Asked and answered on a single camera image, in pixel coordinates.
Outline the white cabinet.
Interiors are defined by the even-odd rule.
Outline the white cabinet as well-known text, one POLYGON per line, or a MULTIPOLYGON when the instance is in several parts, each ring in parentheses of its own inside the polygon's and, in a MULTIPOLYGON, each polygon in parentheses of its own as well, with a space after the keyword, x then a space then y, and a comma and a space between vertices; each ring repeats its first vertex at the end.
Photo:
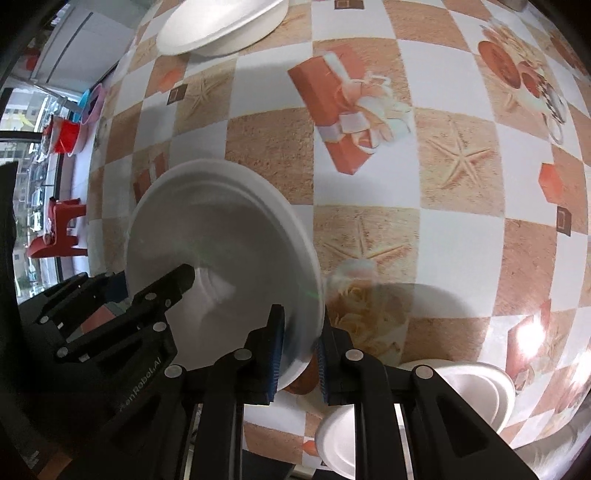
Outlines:
POLYGON ((129 47, 151 1, 70 1, 41 49, 30 79, 81 94, 105 76, 129 47))

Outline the white paper plate lower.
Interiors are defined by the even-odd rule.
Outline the white paper plate lower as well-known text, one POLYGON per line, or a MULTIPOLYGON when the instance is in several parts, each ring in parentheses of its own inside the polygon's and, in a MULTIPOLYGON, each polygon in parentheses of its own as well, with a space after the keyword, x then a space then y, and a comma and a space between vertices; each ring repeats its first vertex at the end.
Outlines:
POLYGON ((315 434, 318 456, 332 471, 346 479, 356 478, 355 406, 329 407, 315 434))

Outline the checkered patterned tablecloth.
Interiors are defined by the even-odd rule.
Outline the checkered patterned tablecloth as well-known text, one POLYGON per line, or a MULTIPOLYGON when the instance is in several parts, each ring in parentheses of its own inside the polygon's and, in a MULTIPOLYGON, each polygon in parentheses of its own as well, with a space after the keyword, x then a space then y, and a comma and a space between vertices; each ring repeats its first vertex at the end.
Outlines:
POLYGON ((293 204, 329 314, 393 363, 479 361, 519 448, 590 389, 590 65, 534 7, 294 1, 225 57, 165 57, 154 1, 117 45, 88 180, 92 272, 120 270, 165 169, 223 158, 293 204))

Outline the white paper bowl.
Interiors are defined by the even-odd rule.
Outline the white paper bowl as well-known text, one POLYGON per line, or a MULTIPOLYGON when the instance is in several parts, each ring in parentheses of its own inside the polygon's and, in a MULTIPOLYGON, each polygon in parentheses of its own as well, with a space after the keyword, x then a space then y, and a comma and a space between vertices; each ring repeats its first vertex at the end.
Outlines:
POLYGON ((198 159, 160 176, 130 221, 125 276, 135 295, 186 264, 192 281, 166 313, 175 363, 211 365, 283 306, 279 386, 307 368, 325 315, 320 263, 293 206, 269 181, 221 159, 198 159))

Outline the pink square plate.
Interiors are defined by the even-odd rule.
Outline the pink square plate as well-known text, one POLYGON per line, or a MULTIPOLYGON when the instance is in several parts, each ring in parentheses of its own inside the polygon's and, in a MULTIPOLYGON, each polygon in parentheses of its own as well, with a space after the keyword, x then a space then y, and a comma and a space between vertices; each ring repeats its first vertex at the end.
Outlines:
POLYGON ((94 313, 92 313, 80 326, 82 334, 89 333, 98 327, 106 324, 113 320, 117 316, 123 313, 122 308, 116 304, 109 302, 99 307, 94 313))

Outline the white paper plate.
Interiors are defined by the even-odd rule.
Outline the white paper plate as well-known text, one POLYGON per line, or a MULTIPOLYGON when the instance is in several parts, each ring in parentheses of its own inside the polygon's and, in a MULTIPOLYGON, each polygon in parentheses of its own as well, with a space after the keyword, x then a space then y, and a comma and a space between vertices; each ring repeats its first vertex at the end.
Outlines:
POLYGON ((318 456, 332 471, 346 479, 356 478, 355 406, 329 407, 315 434, 318 456))
POLYGON ((400 368, 411 371, 419 365, 432 367, 497 433, 507 426, 516 391, 503 370, 486 363, 443 359, 411 361, 400 368))
POLYGON ((287 0, 185 0, 158 31, 156 47, 164 56, 235 53, 276 30, 288 7, 287 0))

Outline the red plastic stool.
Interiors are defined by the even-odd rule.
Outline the red plastic stool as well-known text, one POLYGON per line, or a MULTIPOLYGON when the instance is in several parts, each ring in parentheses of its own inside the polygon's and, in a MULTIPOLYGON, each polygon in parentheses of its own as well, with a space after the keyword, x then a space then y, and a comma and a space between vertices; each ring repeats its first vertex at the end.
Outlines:
POLYGON ((49 230, 31 241, 26 255, 32 259, 86 256, 87 249, 78 246, 78 237, 68 233, 69 223, 85 215, 86 205, 79 198, 60 201, 51 197, 49 230))

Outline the white paper plate near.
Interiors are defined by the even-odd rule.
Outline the white paper plate near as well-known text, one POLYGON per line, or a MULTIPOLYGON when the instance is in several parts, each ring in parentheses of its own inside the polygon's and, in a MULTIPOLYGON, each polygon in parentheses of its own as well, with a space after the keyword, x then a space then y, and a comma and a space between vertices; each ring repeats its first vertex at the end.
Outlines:
POLYGON ((503 370, 486 363, 443 359, 411 361, 400 368, 411 371, 419 365, 432 367, 497 433, 507 426, 516 391, 503 370))

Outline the white paper plate far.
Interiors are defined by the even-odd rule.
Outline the white paper plate far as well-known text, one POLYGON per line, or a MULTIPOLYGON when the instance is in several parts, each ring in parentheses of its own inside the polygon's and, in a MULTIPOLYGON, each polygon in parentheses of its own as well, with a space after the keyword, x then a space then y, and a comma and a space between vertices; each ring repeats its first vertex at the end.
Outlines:
POLYGON ((156 47, 164 56, 235 53, 276 30, 288 7, 287 0, 185 0, 158 31, 156 47))

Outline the red plastic basin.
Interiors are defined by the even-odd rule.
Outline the red plastic basin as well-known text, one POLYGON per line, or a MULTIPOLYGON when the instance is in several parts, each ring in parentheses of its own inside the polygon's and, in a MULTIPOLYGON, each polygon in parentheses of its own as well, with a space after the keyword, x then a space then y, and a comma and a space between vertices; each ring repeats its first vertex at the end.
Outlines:
POLYGON ((88 127, 53 115, 44 135, 48 139, 49 154, 73 156, 83 150, 88 138, 88 127))

